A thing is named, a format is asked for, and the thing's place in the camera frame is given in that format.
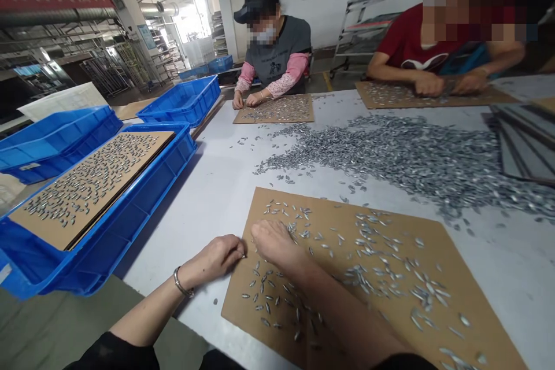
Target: brown cardboard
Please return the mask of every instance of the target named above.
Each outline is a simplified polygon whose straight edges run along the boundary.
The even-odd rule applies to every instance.
[[[555,97],[533,100],[532,104],[540,106],[542,109],[547,110],[551,114],[555,114]]]
[[[158,154],[159,150],[162,149],[167,142],[170,140],[171,137],[174,136],[173,132],[126,132],[120,133],[119,135],[115,136],[110,142],[105,144],[103,147],[109,145],[109,143],[113,142],[117,139],[120,135],[132,135],[132,136],[146,136],[146,135],[155,135],[158,136],[159,139],[156,143],[151,145],[151,149],[146,153],[144,157],[133,166],[129,168],[127,173],[122,173],[121,177],[118,178],[119,182],[113,183],[114,187],[111,190],[107,190],[104,197],[100,198],[97,204],[93,204],[93,199],[90,198],[88,200],[83,200],[82,198],[79,199],[70,199],[65,200],[69,205],[67,206],[68,209],[71,211],[69,217],[64,217],[67,220],[70,220],[72,215],[75,215],[75,223],[71,224],[69,222],[65,227],[63,227],[62,223],[60,222],[61,219],[51,219],[50,217],[45,218],[44,220],[41,219],[38,213],[30,214],[26,208],[31,206],[30,200],[27,201],[25,204],[22,204],[17,210],[15,210],[12,214],[10,214],[10,219],[15,223],[21,225],[22,227],[29,230],[31,233],[35,234],[39,238],[43,239],[48,244],[51,244],[58,250],[68,250],[75,246],[75,243],[78,242],[84,235],[86,231],[91,228],[100,216],[105,212],[106,208],[111,206],[113,201],[115,201],[118,196],[125,190],[136,178],[139,172],[143,170],[143,168]],[[77,171],[78,168],[86,166],[86,164],[94,161],[95,155],[100,154],[101,149],[98,149],[93,155],[90,155],[87,159],[83,160],[79,164],[77,164],[71,171],[67,172],[66,174],[62,175],[60,178],[57,179],[56,183],[63,182],[66,178],[71,177]],[[84,180],[88,180],[93,178],[84,177]],[[55,184],[53,183],[47,189],[53,188]],[[43,191],[37,196],[44,195],[47,197],[51,191]],[[87,195],[87,191],[82,191],[79,193],[82,196]],[[84,211],[75,211],[73,207],[71,207],[72,202],[75,204],[79,204]],[[84,204],[88,204],[89,212],[88,214],[85,211]]]
[[[271,200],[282,203],[279,206],[273,203],[271,209],[283,208],[289,214],[289,217],[286,217],[281,209],[278,214],[263,214],[267,210],[266,205]],[[296,211],[293,211],[293,205],[296,206]],[[312,213],[308,214],[309,220],[305,218],[295,219],[295,214],[299,213],[300,206],[312,210]],[[282,285],[288,283],[287,278],[277,277],[278,269],[264,262],[255,252],[254,244],[251,242],[250,230],[252,225],[260,219],[281,220],[285,224],[297,221],[297,234],[304,232],[304,230],[311,231],[310,239],[298,238],[298,244],[305,248],[307,252],[308,245],[310,245],[314,252],[313,258],[328,273],[334,273],[340,279],[350,279],[344,277],[345,271],[356,264],[361,264],[368,270],[368,273],[365,274],[367,280],[375,288],[379,288],[378,280],[385,279],[391,283],[391,279],[385,276],[376,276],[372,268],[383,269],[384,264],[376,255],[368,257],[362,254],[359,257],[356,254],[356,249],[360,247],[354,244],[355,239],[361,238],[358,227],[355,225],[357,221],[355,215],[357,213],[372,214],[372,211],[378,213],[377,210],[370,208],[256,188],[243,232],[243,240],[247,244],[247,258],[239,262],[231,276],[221,316],[301,368],[352,368],[346,362],[346,357],[341,353],[339,343],[329,330],[319,323],[316,312],[312,315],[312,320],[316,325],[318,336],[312,335],[307,319],[308,312],[301,308],[304,317],[302,331],[305,337],[299,343],[293,341],[294,334],[299,328],[294,324],[295,309],[288,306],[283,299],[287,297],[296,305],[299,302],[295,295],[288,295],[283,289]],[[443,368],[441,361],[455,367],[452,360],[439,351],[440,347],[446,347],[454,351],[468,364],[482,370],[486,368],[525,369],[526,366],[523,360],[443,225],[436,221],[395,213],[391,213],[391,215],[382,214],[378,218],[386,224],[387,221],[391,220],[391,223],[386,226],[379,223],[370,224],[372,227],[390,239],[396,238],[403,242],[402,245],[398,245],[399,252],[397,255],[403,259],[405,257],[417,258],[420,264],[419,272],[425,272],[431,280],[445,285],[446,291],[452,296],[446,299],[449,308],[445,308],[437,300],[434,300],[432,311],[426,314],[440,330],[433,329],[427,326],[423,320],[420,320],[423,328],[423,332],[421,332],[412,323],[410,313],[414,307],[418,307],[419,311],[424,313],[420,307],[420,301],[412,294],[399,298],[390,294],[391,299],[387,299],[385,297],[379,298],[376,295],[366,295],[359,286],[346,286],[346,288],[361,302],[371,302],[372,308],[384,313],[399,336],[406,339],[415,351],[437,368]],[[304,226],[305,223],[310,223],[310,226]],[[337,232],[330,230],[330,227],[336,228]],[[318,232],[323,235],[324,240],[314,240],[314,236]],[[341,247],[338,244],[337,234],[341,234],[346,239]],[[415,244],[416,237],[423,240],[423,249],[418,248]],[[375,250],[395,253],[384,244],[385,240],[383,238],[379,238],[379,236],[374,238],[378,242],[372,245]],[[321,243],[330,246],[334,252],[333,258],[329,256],[329,250],[321,247]],[[352,254],[351,260],[347,259],[349,253]],[[399,284],[399,290],[409,293],[409,289],[413,288],[415,284],[423,285],[414,274],[412,267],[411,272],[408,272],[403,262],[393,257],[387,257],[387,259],[395,273],[404,275],[403,279],[396,280]],[[259,298],[256,304],[253,303],[255,293],[259,293],[259,297],[262,296],[260,294],[261,277],[256,277],[253,273],[258,261],[260,262],[259,273],[261,277],[264,276],[267,270],[273,270],[273,274],[268,276],[268,280],[273,281],[276,286],[273,288],[269,284],[265,284],[264,296],[270,295],[274,298],[281,296],[281,303],[278,307],[275,306],[274,301],[269,302],[270,316],[265,310],[254,310],[255,305],[265,305],[265,299],[262,301],[263,298]],[[436,268],[436,264],[441,266],[442,272]],[[256,280],[256,284],[254,287],[249,287],[252,280]],[[243,293],[249,294],[251,297],[243,299],[241,297]],[[306,299],[304,299],[304,303],[310,306]],[[459,313],[462,313],[471,322],[471,328],[463,326],[458,318]],[[261,322],[261,317],[267,318],[271,324],[279,322],[283,324],[283,328],[281,330],[273,327],[268,328]],[[465,339],[462,340],[451,332],[448,329],[450,326],[463,333]],[[309,347],[310,343],[315,340],[323,345],[322,351],[313,351]],[[479,364],[475,360],[478,353],[483,353],[486,356],[488,366]]]
[[[267,109],[272,111],[272,108],[282,104],[283,102],[294,102],[299,106],[304,112],[308,111],[308,117],[305,119],[291,118],[291,119],[279,119],[277,116],[268,117],[265,119],[243,119],[242,117],[246,114],[253,114],[255,112],[254,108],[245,107],[239,110],[234,124],[254,124],[254,123],[314,123],[314,109],[312,107],[312,96],[310,94],[298,94],[298,95],[286,95],[277,100],[267,99],[263,101],[262,104],[258,106],[259,109]]]
[[[439,98],[417,97],[414,94],[414,87],[403,83],[369,81],[358,82],[356,87],[368,109],[486,106],[495,103],[518,102],[516,98],[496,90],[492,86],[488,86],[479,95],[463,97],[450,95]],[[389,94],[389,98],[379,100],[378,91],[384,90]]]
[[[143,108],[145,108],[148,104],[152,103],[156,99],[158,99],[158,97],[136,101],[134,103],[129,103],[126,106],[120,107],[117,110],[114,109],[116,111],[116,116],[120,120],[135,119],[138,112],[140,112]]]

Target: stack of cardboard sheets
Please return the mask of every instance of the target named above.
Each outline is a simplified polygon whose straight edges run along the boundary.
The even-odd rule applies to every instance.
[[[529,104],[497,104],[504,173],[555,185],[555,98]]]

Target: bracelet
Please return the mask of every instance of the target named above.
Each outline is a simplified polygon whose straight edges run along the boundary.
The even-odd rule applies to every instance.
[[[175,283],[175,286],[177,286],[177,289],[179,289],[183,295],[185,295],[187,298],[192,298],[195,295],[195,288],[191,288],[190,290],[183,289],[183,286],[181,286],[181,283],[179,283],[179,279],[177,278],[177,271],[180,267],[181,266],[177,266],[173,271],[173,282]]]

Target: person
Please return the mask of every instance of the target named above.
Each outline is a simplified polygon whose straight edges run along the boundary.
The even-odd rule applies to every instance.
[[[322,269],[304,249],[294,244],[285,225],[261,220],[251,228],[258,255],[278,267],[326,320],[358,367],[376,370],[436,370],[414,353],[376,311]],[[158,289],[121,318],[109,332],[66,370],[158,369],[153,344],[169,318],[194,287],[223,276],[245,255],[245,244],[234,235],[217,237],[195,257],[174,271]],[[201,370],[241,368],[212,350]]]
[[[250,89],[255,74],[264,89],[250,94],[247,106],[256,106],[270,97],[303,94],[303,73],[312,51],[310,25],[303,19],[282,14],[279,0],[245,0],[243,8],[234,13],[234,19],[248,26],[254,41],[247,49],[235,86],[233,108],[243,108],[243,94]]]
[[[475,0],[438,3],[420,3],[392,23],[368,65],[368,77],[412,83],[417,95],[437,97],[445,86],[437,75],[443,64],[467,42],[485,39],[491,61],[460,77],[452,92],[466,95],[484,90],[490,75],[524,58],[514,8],[480,8]]]

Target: white plastic crate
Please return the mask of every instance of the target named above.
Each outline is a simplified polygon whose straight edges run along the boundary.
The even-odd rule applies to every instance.
[[[209,63],[216,58],[212,38],[196,39],[183,44],[191,68]]]
[[[19,107],[18,110],[32,121],[66,110],[108,105],[92,82],[55,92],[44,98]]]

